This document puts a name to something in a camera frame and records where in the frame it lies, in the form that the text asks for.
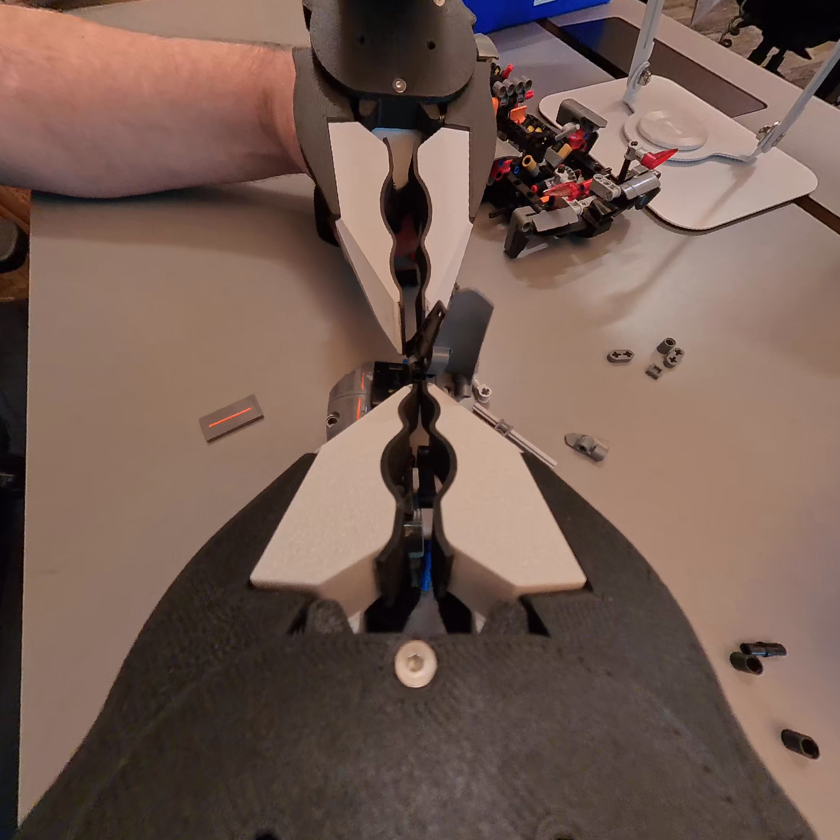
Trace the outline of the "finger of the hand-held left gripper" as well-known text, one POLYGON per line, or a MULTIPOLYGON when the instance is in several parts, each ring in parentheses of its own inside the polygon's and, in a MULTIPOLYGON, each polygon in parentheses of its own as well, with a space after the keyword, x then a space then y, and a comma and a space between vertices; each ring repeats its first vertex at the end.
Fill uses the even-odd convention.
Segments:
POLYGON ((402 351, 402 293, 393 269, 394 235, 383 211, 392 179, 389 147, 358 122, 331 122, 329 140, 341 248, 383 332, 402 351))
POLYGON ((442 128, 420 143, 414 151, 413 175, 420 192, 413 223, 421 284, 413 314, 420 327, 435 303, 448 306, 472 230, 469 132, 442 128))

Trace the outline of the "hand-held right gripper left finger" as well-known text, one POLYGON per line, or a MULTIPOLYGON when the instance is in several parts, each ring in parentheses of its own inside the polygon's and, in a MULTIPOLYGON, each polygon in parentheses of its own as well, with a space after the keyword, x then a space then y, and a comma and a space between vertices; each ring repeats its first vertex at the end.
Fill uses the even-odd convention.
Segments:
POLYGON ((392 605, 409 579, 419 390, 406 385, 321 446, 250 576, 253 586, 336 601, 352 616, 392 605))

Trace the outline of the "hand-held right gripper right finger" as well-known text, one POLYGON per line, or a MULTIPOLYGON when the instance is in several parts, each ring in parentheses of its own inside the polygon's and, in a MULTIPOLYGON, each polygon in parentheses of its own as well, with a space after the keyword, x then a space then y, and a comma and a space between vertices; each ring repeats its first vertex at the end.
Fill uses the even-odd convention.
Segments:
POLYGON ((447 590, 484 617, 522 595, 580 590, 585 574, 519 449, 436 385, 428 392, 455 453, 440 502, 454 551, 447 590))

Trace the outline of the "lego car chassis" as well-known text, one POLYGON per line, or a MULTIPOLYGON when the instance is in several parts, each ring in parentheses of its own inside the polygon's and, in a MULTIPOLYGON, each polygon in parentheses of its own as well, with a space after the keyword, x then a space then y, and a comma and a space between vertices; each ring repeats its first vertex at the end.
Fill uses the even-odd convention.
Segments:
POLYGON ((532 239, 593 238, 625 211, 646 207, 660 192, 659 167, 677 148, 647 150, 628 142, 617 174, 592 155, 607 121, 572 98, 561 101, 555 122, 529 111, 532 79, 514 77, 513 66, 490 63, 490 91, 499 141, 513 147, 499 155, 484 200, 507 219, 504 251, 515 259, 532 239))

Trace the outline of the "grey lego assembly orange stripe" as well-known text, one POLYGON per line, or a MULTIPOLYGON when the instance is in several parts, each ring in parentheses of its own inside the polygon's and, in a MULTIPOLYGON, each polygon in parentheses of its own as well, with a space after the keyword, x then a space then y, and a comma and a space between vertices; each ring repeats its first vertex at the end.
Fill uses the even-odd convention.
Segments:
POLYGON ((413 509, 404 528, 409 579, 399 596, 411 580, 414 559, 423 557, 425 548, 433 558, 435 591, 447 590, 454 551, 443 534, 440 502, 454 479, 455 453, 435 429, 439 408, 428 387, 436 385, 449 396, 470 395, 466 387, 476 372, 493 309, 489 299, 477 290, 456 290, 437 335, 426 379, 411 382, 406 358, 401 362, 366 362, 340 379, 329 394, 325 427, 327 439, 332 440, 404 386, 418 387, 417 425, 410 437, 413 509))

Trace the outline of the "person's left forearm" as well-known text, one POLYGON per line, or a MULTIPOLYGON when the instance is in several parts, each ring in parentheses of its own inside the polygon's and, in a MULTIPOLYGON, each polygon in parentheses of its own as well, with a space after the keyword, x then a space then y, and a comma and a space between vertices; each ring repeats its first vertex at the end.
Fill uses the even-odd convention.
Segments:
POLYGON ((303 173, 295 80, 284 47, 2 5, 2 185, 113 198, 303 173))

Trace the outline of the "scattered small lego pieces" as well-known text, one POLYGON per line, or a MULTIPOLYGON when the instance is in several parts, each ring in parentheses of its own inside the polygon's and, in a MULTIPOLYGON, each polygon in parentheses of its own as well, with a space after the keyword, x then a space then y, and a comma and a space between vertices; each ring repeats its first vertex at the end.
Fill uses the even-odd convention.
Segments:
MULTIPOLYGON (((513 443, 523 454, 531 455, 552 469, 557 466, 557 462, 553 458, 531 444, 513 426, 494 415, 487 408, 491 396, 491 389, 487 385, 478 383, 477 381, 472 381, 470 385, 474 400, 471 412, 474 415, 492 427, 500 436, 513 443)), ((596 463, 602 462, 606 457, 606 446, 598 443, 592 436, 570 433, 565 435, 564 441, 575 452, 596 463)), ((782 644, 756 641, 741 643, 738 651, 730 653, 729 660, 734 669, 744 674, 761 676, 763 673, 763 661, 765 659, 779 658, 786 655, 787 650, 782 644)), ((814 738, 802 732, 784 728, 780 732, 780 740, 788 750, 809 760, 818 760, 821 756, 820 749, 814 738)))

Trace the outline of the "black lego tile red stripe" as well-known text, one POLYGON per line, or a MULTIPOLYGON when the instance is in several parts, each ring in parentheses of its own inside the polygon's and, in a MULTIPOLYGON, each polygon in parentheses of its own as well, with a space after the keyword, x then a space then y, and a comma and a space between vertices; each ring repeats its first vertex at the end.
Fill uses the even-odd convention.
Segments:
POLYGON ((207 443, 213 443, 264 418, 256 395, 251 394, 199 418, 207 443))

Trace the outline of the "person's left hand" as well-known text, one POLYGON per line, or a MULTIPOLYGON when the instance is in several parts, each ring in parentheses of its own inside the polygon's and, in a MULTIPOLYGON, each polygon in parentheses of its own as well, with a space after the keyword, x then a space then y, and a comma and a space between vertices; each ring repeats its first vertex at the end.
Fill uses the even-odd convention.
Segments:
POLYGON ((393 192, 386 217, 395 237, 395 264, 414 260, 427 223, 427 199, 424 190, 417 185, 406 184, 393 192))

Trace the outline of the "blue plastic bin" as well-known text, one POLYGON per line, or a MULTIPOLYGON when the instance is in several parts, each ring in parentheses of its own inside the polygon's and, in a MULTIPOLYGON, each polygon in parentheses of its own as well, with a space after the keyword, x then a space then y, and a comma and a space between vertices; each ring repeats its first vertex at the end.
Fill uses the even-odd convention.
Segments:
POLYGON ((536 20, 570 14, 610 1, 464 1, 476 17, 475 31, 490 34, 536 20))

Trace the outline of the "thin white stand rod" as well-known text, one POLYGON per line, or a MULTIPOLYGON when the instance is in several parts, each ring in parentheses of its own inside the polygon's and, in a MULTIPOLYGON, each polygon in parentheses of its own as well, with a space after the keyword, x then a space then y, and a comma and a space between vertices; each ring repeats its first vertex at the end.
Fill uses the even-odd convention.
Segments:
POLYGON ((658 21, 662 14, 665 1, 647 2, 644 18, 639 26, 631 67, 626 80, 626 90, 623 104, 629 113, 635 112, 635 101, 641 90, 651 81, 652 72, 649 69, 650 58, 655 46, 658 21))
POLYGON ((754 161, 759 155, 770 151, 774 148, 786 135, 788 130, 800 118, 805 110, 807 103, 817 96, 819 99, 825 99, 828 102, 835 102, 838 98, 839 90, 839 42, 833 49, 831 55, 826 58, 822 64, 822 68, 814 76, 808 86, 802 91, 801 95, 796 99, 791 109, 784 115, 781 121, 773 123, 769 127, 761 129, 757 133, 756 148, 749 153, 744 160, 746 162, 754 161))

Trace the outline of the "white stand base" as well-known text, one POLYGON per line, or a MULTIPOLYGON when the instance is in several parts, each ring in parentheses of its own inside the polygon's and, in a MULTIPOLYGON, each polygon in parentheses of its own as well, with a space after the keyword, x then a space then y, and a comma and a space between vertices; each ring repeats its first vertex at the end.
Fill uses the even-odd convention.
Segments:
POLYGON ((701 147, 682 150, 658 168, 661 190, 651 209, 668 224, 695 231, 717 228, 817 188, 816 175, 778 147, 745 161, 758 143, 754 132, 672 80, 653 77, 630 103, 623 100, 625 91, 625 80, 612 80, 556 92, 541 100, 539 110, 556 123, 562 100, 570 98, 599 114, 607 125, 599 131, 593 155, 615 173, 629 141, 638 141, 643 151, 658 151, 638 131, 648 114, 664 112, 682 123, 694 119, 702 125, 701 147))

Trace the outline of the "black office chair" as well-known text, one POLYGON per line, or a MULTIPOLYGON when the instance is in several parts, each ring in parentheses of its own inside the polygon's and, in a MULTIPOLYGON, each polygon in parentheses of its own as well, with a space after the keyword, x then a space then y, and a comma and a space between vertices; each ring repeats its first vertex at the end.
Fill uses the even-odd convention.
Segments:
POLYGON ((2 275, 21 269, 28 257, 28 234, 13 219, 1 216, 2 275))

